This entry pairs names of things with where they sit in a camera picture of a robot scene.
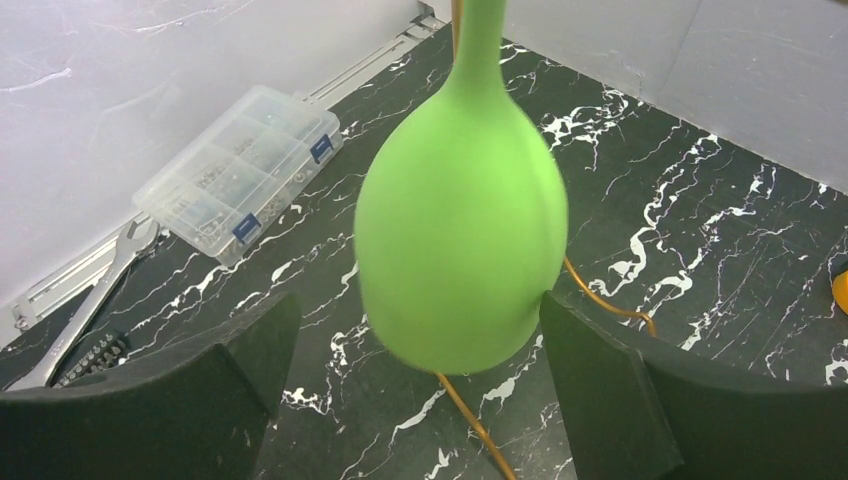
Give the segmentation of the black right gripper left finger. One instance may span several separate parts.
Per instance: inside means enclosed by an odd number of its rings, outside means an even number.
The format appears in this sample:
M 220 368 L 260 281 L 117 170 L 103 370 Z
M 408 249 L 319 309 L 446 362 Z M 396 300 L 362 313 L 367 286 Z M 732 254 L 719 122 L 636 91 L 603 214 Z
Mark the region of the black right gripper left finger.
M 281 295 L 142 358 L 1 396 L 5 479 L 246 479 L 302 319 Z

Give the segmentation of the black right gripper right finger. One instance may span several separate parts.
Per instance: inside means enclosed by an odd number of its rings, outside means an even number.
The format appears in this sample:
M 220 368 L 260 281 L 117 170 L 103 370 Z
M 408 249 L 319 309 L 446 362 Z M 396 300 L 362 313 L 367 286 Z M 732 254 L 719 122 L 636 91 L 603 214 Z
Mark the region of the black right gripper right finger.
M 555 393 L 582 479 L 843 479 L 847 389 L 753 373 L 546 293 Z

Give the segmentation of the gold rectangular rack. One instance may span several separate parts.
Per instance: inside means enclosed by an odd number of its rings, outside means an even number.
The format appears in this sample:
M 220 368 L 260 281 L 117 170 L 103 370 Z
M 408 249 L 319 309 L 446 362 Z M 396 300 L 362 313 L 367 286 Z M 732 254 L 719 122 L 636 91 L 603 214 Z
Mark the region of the gold rectangular rack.
M 459 38 L 461 33 L 461 21 L 464 10 L 464 2 L 462 0 L 451 0 L 450 1 L 450 24 L 451 24 L 451 32 L 452 32 L 452 42 L 453 42 L 453 57 L 456 58 L 459 50 Z M 587 285 L 587 283 L 580 277 L 577 270 L 571 261 L 565 257 L 563 260 L 563 264 L 566 267 L 568 273 L 572 277 L 572 279 L 577 283 L 579 288 L 583 291 L 585 295 L 587 295 L 592 301 L 594 301 L 598 306 L 605 309 L 608 312 L 611 312 L 615 315 L 619 315 L 627 318 L 640 318 L 646 325 L 648 329 L 648 333 L 656 338 L 657 337 L 657 329 L 654 320 L 644 312 L 635 312 L 635 311 L 627 311 L 616 306 L 611 305 L 604 299 L 602 299 L 599 295 L 594 293 Z M 491 439 L 488 431 L 484 428 L 484 426 L 480 423 L 479 419 L 472 413 L 469 409 L 465 401 L 461 398 L 455 387 L 451 384 L 449 379 L 443 375 L 442 373 L 435 373 L 435 376 L 438 378 L 441 385 L 446 389 L 447 394 L 452 399 L 454 405 L 459 409 L 460 413 L 463 415 L 465 420 L 468 422 L 469 426 L 474 430 L 474 432 L 478 435 L 479 439 L 482 441 L 485 448 L 488 450 L 489 454 L 492 456 L 495 464 L 504 475 L 505 479 L 515 480 L 516 475 L 503 456 L 499 448 L 496 446 L 494 441 Z

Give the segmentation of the green plastic wine glass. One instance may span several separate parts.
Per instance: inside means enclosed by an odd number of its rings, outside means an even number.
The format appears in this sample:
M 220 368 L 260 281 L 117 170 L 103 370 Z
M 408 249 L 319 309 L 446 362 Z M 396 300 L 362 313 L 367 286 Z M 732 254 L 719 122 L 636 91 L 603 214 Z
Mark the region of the green plastic wine glass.
M 505 13 L 465 3 L 445 83 L 385 140 L 356 203 L 370 328 L 428 372 L 473 374 L 520 350 L 566 253 L 560 169 L 503 80 Z

